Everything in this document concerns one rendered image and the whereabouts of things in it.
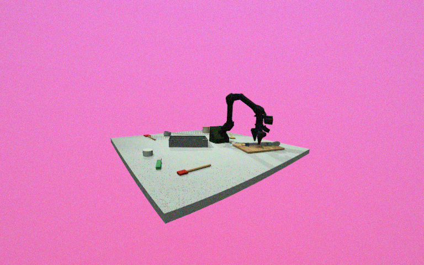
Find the light brown wooden board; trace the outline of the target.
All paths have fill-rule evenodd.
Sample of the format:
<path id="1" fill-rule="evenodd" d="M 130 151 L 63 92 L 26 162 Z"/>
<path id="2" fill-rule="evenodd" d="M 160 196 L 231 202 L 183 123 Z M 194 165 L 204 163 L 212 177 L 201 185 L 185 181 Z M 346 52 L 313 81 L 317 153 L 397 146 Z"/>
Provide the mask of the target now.
<path id="1" fill-rule="evenodd" d="M 232 144 L 234 147 L 246 153 L 259 153 L 259 152 L 271 152 L 276 150 L 284 150 L 284 147 L 274 145 L 255 145 L 255 146 L 241 146 L 241 144 Z"/>

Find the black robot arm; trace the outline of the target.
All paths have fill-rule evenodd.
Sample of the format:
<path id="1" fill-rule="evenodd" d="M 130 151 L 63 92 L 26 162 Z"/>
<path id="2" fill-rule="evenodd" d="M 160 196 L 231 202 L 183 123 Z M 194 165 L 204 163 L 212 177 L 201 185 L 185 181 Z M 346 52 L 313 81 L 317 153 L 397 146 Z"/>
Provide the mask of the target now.
<path id="1" fill-rule="evenodd" d="M 254 102 L 250 101 L 248 98 L 246 98 L 242 93 L 241 94 L 234 94 L 229 93 L 226 97 L 226 103 L 227 103 L 227 121 L 226 123 L 221 127 L 220 130 L 218 130 L 219 134 L 221 136 L 226 135 L 227 131 L 230 131 L 234 127 L 234 121 L 232 121 L 232 112 L 233 112 L 233 103 L 236 100 L 241 100 L 246 105 L 248 105 L 253 112 L 256 114 L 254 117 L 256 117 L 256 123 L 264 123 L 268 125 L 273 125 L 273 116 L 268 116 L 267 113 L 264 111 L 264 108 L 255 104 Z M 263 126 L 263 131 L 269 133 L 270 129 L 266 127 L 266 125 Z"/>

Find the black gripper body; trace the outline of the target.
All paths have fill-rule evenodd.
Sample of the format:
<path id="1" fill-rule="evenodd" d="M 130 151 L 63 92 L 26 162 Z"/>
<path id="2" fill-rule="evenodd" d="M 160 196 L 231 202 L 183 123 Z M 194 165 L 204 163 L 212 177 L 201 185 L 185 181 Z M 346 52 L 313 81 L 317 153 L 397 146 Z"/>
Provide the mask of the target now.
<path id="1" fill-rule="evenodd" d="M 252 128 L 251 132 L 257 133 L 258 136 L 266 136 L 267 134 L 262 129 L 263 123 L 255 123 L 255 128 Z"/>

